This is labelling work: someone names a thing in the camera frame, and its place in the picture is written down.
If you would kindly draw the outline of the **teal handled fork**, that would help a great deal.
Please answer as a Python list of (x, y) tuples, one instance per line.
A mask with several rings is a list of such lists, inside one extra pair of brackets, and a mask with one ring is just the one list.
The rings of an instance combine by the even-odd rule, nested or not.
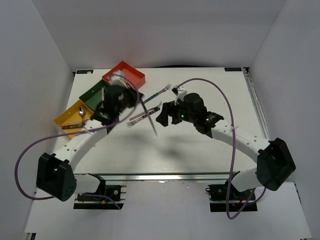
[(154, 98), (156, 98), (157, 96), (159, 96), (162, 93), (165, 93), (166, 91), (170, 90), (172, 87), (172, 85), (170, 83), (168, 83), (162, 90), (154, 93), (152, 96), (150, 96), (149, 98), (147, 98), (146, 100), (143, 101), (144, 104), (148, 103), (149, 101), (153, 100)]

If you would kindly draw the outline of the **black handled knife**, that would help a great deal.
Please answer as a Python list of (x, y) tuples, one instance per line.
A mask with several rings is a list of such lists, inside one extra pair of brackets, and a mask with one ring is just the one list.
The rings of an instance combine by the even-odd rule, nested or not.
[(157, 130), (156, 130), (156, 127), (155, 127), (155, 125), (154, 125), (154, 122), (153, 122), (153, 120), (152, 120), (152, 118), (151, 118), (151, 116), (150, 116), (150, 114), (149, 114), (149, 111), (147, 110), (147, 108), (146, 108), (146, 106), (145, 106), (145, 104), (143, 103), (143, 100), (142, 100), (141, 98), (139, 99), (139, 101), (140, 101), (140, 104), (142, 105), (142, 108), (143, 108), (143, 110), (144, 110), (144, 113), (146, 114), (146, 116), (147, 116), (147, 118), (148, 118), (148, 120), (149, 120), (149, 122), (150, 122), (150, 125), (151, 125), (151, 127), (152, 127), (152, 129), (153, 129), (153, 132), (154, 132), (155, 136), (157, 137), (157, 136), (158, 136)]

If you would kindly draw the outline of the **black handled fork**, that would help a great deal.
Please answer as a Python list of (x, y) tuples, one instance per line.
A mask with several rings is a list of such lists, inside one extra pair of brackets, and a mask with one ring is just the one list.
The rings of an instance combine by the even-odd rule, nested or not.
[[(160, 107), (151, 108), (151, 109), (148, 110), (148, 114), (149, 114), (149, 115), (152, 115), (152, 114), (158, 112), (159, 110), (160, 110)], [(147, 117), (148, 117), (147, 114), (144, 113), (143, 115), (139, 116), (138, 118), (136, 118), (136, 119), (134, 119), (134, 120), (132, 120), (132, 121), (127, 122), (126, 125), (130, 128), (130, 127), (134, 126), (135, 124), (137, 124), (138, 122), (144, 120), (144, 119), (147, 118)]]

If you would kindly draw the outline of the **teal handled spoon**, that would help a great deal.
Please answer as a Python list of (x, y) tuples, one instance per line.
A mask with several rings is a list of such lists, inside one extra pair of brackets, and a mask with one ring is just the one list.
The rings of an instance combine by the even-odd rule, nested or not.
[(86, 109), (83, 106), (80, 106), (78, 109), (78, 114), (81, 117), (81, 123), (85, 124), (85, 115), (86, 115)]

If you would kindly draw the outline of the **black handled spoon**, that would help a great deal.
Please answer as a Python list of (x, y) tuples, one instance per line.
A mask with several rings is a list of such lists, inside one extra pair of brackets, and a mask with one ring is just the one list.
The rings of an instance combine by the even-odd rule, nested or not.
[(72, 124), (72, 125), (65, 125), (62, 126), (62, 130), (71, 130), (71, 129), (81, 129), (83, 127), (82, 124)]

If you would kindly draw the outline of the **pink handled fork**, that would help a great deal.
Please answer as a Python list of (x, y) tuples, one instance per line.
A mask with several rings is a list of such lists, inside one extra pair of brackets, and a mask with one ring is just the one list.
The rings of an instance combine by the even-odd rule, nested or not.
[[(155, 110), (155, 109), (157, 109), (157, 108), (160, 108), (161, 105), (162, 105), (162, 101), (160, 101), (160, 103), (159, 103), (158, 105), (156, 105), (155, 107), (152, 107), (152, 108), (148, 109), (147, 111), (150, 112), (150, 111), (152, 111), (152, 110)], [(138, 117), (141, 117), (141, 116), (143, 116), (144, 114), (146, 114), (146, 113), (145, 113), (145, 112), (141, 112), (141, 113), (139, 113), (139, 114), (136, 114), (136, 115), (132, 116), (131, 118), (129, 118), (129, 121), (133, 121), (134, 119), (136, 119), (136, 118), (138, 118)]]

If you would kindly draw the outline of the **teal handled knife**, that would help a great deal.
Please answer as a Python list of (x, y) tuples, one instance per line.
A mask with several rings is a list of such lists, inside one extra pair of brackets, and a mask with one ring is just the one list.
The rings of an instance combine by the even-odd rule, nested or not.
[(101, 88), (101, 101), (104, 101), (104, 99), (105, 99), (105, 88), (102, 87)]

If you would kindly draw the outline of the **pink handled spoon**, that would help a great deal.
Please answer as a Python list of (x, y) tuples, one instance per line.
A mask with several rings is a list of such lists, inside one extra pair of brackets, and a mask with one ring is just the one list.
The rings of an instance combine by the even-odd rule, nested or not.
[(59, 125), (60, 127), (73, 126), (73, 125), (83, 125), (82, 122), (72, 122), (72, 123), (63, 123)]

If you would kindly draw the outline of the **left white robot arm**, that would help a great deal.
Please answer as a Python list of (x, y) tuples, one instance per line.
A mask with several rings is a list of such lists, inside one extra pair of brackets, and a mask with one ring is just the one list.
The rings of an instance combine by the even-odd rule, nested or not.
[(134, 107), (143, 94), (129, 85), (111, 85), (104, 100), (85, 122), (83, 134), (77, 134), (52, 154), (43, 153), (38, 161), (36, 186), (62, 202), (73, 194), (90, 194), (99, 200), (105, 196), (104, 180), (94, 174), (75, 175), (79, 162), (87, 152), (115, 126), (120, 114)]

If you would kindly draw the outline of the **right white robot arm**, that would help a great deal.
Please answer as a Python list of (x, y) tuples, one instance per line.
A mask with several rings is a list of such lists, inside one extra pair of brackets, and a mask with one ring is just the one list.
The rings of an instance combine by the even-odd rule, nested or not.
[(223, 116), (208, 111), (197, 93), (165, 102), (156, 121), (167, 127), (169, 119), (173, 125), (191, 123), (199, 133), (235, 147), (255, 162), (254, 168), (233, 174), (230, 184), (225, 187), (226, 195), (233, 200), (242, 196), (244, 191), (259, 187), (276, 191), (296, 170), (284, 140), (259, 138), (233, 128)]

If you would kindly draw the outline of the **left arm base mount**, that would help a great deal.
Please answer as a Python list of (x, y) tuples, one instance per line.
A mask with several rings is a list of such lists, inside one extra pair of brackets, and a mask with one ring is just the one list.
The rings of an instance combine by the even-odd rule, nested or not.
[(77, 175), (76, 180), (75, 210), (121, 210), (124, 206), (125, 185), (109, 184), (96, 174)]

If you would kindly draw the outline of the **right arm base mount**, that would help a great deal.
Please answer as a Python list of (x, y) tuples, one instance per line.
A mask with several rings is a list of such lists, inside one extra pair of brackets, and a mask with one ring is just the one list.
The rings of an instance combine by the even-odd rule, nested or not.
[[(205, 188), (206, 193), (209, 197), (209, 208), (211, 213), (226, 213), (226, 202), (227, 202), (227, 183), (221, 184), (208, 184)], [(231, 186), (229, 194), (229, 211), (236, 213), (244, 205), (251, 194), (252, 190), (246, 190), (243, 192), (236, 192)], [(254, 203), (256, 200), (255, 194), (252, 195), (250, 201), (243, 208), (243, 212), (257, 212), (257, 204)]]

